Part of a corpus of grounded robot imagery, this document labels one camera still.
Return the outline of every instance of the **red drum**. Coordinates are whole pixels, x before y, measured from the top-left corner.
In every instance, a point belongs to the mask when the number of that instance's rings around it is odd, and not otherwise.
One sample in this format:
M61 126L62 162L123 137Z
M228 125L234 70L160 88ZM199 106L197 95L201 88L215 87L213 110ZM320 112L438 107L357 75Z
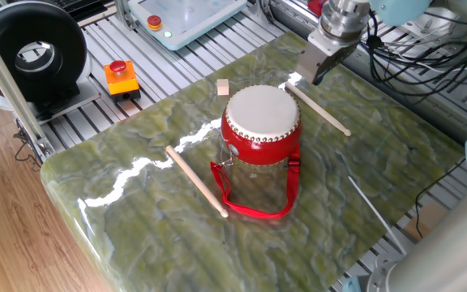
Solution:
M278 213L265 213L228 200L229 182L220 165L211 164L223 202L233 210L257 218L280 218L293 207L300 171L299 139L302 115L298 103L287 92L267 85L255 85L237 92L226 105L221 133L230 152L250 165L273 165L288 161L288 203ZM221 173L225 177L225 187Z
M237 92L221 121L226 146L240 161L271 165L298 145L302 120L297 102L285 91L256 85Z

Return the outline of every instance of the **wooden floor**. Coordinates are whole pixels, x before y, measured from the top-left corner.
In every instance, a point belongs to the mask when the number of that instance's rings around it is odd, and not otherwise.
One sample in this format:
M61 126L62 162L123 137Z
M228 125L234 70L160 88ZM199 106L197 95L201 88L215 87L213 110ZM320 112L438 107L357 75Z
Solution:
M12 114L0 110L0 292L107 291L49 201ZM30 151L21 154L26 157Z

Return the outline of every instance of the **wooden drumstick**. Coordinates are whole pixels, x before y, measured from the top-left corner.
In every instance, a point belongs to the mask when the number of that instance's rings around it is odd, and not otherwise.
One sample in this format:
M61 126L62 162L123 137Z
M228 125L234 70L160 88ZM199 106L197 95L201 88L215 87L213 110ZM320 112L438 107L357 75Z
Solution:
M221 216L227 218L228 211L226 211L226 209L223 208L223 206L221 205L221 203L219 203L214 194L212 194L212 192L207 188L207 186L205 186L204 182L201 179L199 179L197 174L195 174L194 170L192 170L192 168L183 160L183 158L179 156L179 154L177 154L176 151L174 151L174 148L172 148L172 146L169 145L165 148L165 150L167 150L167 153L172 157L172 159L174 159L174 161L178 163L178 165L182 168L183 172L185 172L185 174L191 179L195 186L199 188L199 190L207 198L208 202L210 202L210 204L214 206L214 208L216 208L217 211L219 211Z
M289 81L285 83L285 86L291 90L297 97L299 97L302 101L304 101L307 105L309 105L315 112L325 118L328 122L330 122L336 129L342 131L346 136L350 136L352 133L349 129L344 127L341 122L338 122L330 113L328 113L325 109L322 109L320 105L316 104L312 99L310 99L304 92L301 92L300 89L296 88L292 85Z

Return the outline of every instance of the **marble surface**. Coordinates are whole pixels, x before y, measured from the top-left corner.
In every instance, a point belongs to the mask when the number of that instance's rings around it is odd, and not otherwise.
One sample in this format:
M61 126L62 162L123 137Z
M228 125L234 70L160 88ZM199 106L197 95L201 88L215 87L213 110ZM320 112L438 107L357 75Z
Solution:
M305 41L291 32L132 118L51 157L41 177L88 258L116 291L322 291L385 229L354 190L355 178L390 222L464 149L343 67L319 87L294 72ZM209 169L223 161L219 132L230 93L289 80L338 118L345 137L299 101L301 186L277 221L227 219L168 158L170 144L220 196ZM267 211L285 204L285 167L226 169L232 200Z

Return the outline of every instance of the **drumhead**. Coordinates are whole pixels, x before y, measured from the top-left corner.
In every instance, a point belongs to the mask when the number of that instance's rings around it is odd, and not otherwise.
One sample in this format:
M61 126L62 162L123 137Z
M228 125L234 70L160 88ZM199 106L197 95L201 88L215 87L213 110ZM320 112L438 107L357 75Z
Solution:
M249 139L274 140L287 136L298 126L300 110L285 91L268 85L255 85L235 93L226 106L232 129Z

